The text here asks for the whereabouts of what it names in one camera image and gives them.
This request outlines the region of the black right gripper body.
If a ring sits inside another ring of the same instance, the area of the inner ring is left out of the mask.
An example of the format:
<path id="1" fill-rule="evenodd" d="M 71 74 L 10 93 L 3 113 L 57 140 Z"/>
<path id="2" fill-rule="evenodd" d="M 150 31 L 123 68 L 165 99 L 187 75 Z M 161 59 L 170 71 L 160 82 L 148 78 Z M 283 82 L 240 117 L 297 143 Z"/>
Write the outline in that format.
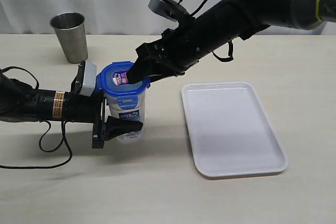
<path id="1" fill-rule="evenodd" d="M 185 71 L 209 53 L 209 46 L 204 45 L 204 39 L 197 33 L 178 28 L 167 29 L 160 39 L 144 42 L 136 49 L 138 58 L 169 62 Z"/>

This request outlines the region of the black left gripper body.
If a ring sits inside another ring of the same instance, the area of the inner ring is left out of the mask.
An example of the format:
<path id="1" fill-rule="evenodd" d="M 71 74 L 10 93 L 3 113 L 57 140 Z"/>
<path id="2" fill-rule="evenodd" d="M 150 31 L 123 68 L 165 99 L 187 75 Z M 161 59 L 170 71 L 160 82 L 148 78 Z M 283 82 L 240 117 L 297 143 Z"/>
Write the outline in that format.
<path id="1" fill-rule="evenodd" d="M 103 148 L 105 97 L 102 91 L 87 97 L 84 95 L 66 92 L 62 119 L 67 122 L 91 123 L 92 148 Z"/>

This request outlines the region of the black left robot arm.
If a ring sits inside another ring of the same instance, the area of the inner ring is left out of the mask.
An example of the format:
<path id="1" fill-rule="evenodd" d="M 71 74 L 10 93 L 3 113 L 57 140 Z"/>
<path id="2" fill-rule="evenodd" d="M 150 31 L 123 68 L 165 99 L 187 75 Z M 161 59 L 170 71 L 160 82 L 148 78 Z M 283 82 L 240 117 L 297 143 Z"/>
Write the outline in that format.
<path id="1" fill-rule="evenodd" d="M 64 121 L 92 123 L 92 148 L 103 148 L 101 109 L 103 97 L 35 89 L 1 73 L 1 121 Z"/>

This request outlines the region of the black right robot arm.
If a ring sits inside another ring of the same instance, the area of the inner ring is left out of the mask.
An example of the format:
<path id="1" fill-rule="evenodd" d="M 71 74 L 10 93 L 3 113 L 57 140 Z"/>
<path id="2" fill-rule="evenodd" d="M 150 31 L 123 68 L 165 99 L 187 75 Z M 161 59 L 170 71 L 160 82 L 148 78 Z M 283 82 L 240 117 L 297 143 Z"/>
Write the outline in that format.
<path id="1" fill-rule="evenodd" d="M 105 140 L 138 138 L 151 83 L 184 75 L 223 45 L 228 55 L 220 61 L 232 61 L 235 38 L 247 40 L 271 26 L 313 30 L 335 22 L 335 0 L 221 0 L 204 13 L 190 13 L 174 0 L 150 0 L 149 8 L 178 26 L 141 44 L 135 62 L 114 62 L 98 75 L 97 88 L 111 113 L 103 128 Z"/>

